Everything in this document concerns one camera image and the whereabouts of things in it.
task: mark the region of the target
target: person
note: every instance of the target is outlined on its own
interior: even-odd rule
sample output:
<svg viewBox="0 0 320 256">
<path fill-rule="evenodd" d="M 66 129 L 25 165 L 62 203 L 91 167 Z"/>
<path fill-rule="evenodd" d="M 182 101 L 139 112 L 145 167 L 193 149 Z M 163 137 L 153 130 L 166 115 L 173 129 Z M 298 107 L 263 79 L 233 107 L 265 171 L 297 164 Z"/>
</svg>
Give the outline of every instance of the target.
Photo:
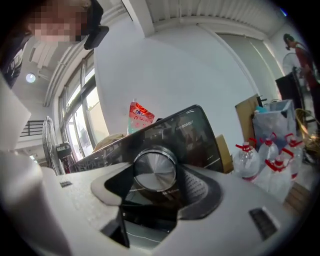
<svg viewBox="0 0 320 256">
<path fill-rule="evenodd" d="M 320 96 L 320 84 L 316 79 L 316 72 L 313 69 L 314 63 L 311 55 L 306 50 L 307 48 L 300 42 L 295 41 L 294 37 L 290 34 L 284 34 L 283 40 L 285 42 L 285 48 L 289 51 L 290 49 L 295 50 L 295 54 L 299 60 L 301 66 L 301 75 L 307 81 L 310 88 L 310 94 L 313 101 L 314 117 L 320 121 L 320 100 L 317 97 Z"/>
<path fill-rule="evenodd" d="M 103 9 L 97 0 L 45 0 L 12 31 L 0 52 L 0 70 L 10 88 L 22 67 L 22 53 L 35 36 L 44 42 L 82 41 L 101 22 Z"/>
</svg>

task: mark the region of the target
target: fan guard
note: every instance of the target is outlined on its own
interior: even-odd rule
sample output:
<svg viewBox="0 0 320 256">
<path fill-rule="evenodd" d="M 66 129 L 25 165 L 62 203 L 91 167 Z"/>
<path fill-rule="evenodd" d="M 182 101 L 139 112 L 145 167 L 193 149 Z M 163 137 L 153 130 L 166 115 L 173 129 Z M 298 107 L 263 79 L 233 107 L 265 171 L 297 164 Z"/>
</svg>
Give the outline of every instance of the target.
<svg viewBox="0 0 320 256">
<path fill-rule="evenodd" d="M 47 116 L 42 127 L 42 144 L 48 167 L 53 169 L 55 175 L 64 175 L 65 171 L 57 154 L 57 138 L 52 119 Z"/>
</svg>

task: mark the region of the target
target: cardboard box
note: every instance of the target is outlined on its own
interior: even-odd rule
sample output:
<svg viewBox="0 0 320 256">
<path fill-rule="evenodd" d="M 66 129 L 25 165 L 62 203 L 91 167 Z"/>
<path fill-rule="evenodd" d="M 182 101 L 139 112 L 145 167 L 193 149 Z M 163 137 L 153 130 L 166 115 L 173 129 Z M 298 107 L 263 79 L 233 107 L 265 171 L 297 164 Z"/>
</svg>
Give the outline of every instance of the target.
<svg viewBox="0 0 320 256">
<path fill-rule="evenodd" d="M 256 106 L 259 106 L 257 97 L 258 94 L 240 102 L 235 106 L 242 129 L 243 141 L 245 142 L 247 142 L 249 138 L 255 138 L 252 115 L 255 113 Z"/>
<path fill-rule="evenodd" d="M 232 156 L 230 155 L 224 136 L 220 134 L 215 139 L 221 155 L 223 173 L 228 174 L 234 169 Z"/>
</svg>

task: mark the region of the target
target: staircase railing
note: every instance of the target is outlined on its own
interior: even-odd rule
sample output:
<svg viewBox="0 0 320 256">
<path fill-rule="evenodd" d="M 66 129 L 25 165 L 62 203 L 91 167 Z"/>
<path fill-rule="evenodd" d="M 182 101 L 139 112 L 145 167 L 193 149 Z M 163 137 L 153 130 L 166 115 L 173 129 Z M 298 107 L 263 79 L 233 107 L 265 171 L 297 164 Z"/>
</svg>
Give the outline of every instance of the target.
<svg viewBox="0 0 320 256">
<path fill-rule="evenodd" d="M 23 128 L 20 137 L 42 135 L 44 120 L 28 121 Z"/>
</svg>

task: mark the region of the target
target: plastic bag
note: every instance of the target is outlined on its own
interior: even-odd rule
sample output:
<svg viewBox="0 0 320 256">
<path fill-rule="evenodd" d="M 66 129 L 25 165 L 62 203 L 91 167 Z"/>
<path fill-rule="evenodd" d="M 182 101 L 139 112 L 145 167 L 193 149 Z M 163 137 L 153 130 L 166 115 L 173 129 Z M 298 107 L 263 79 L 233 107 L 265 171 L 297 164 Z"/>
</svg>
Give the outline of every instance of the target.
<svg viewBox="0 0 320 256">
<path fill-rule="evenodd" d="M 282 150 L 287 141 L 285 135 L 296 134 L 296 116 L 294 104 L 291 99 L 273 102 L 264 106 L 268 112 L 256 113 L 252 119 L 254 136 L 265 140 L 272 132 L 277 138 L 274 143 L 279 150 Z M 258 140 L 256 148 L 259 149 L 262 143 Z"/>
<path fill-rule="evenodd" d="M 155 115 L 146 110 L 137 102 L 131 102 L 129 110 L 128 128 L 127 134 L 133 134 L 134 132 L 147 127 L 152 124 Z"/>
</svg>

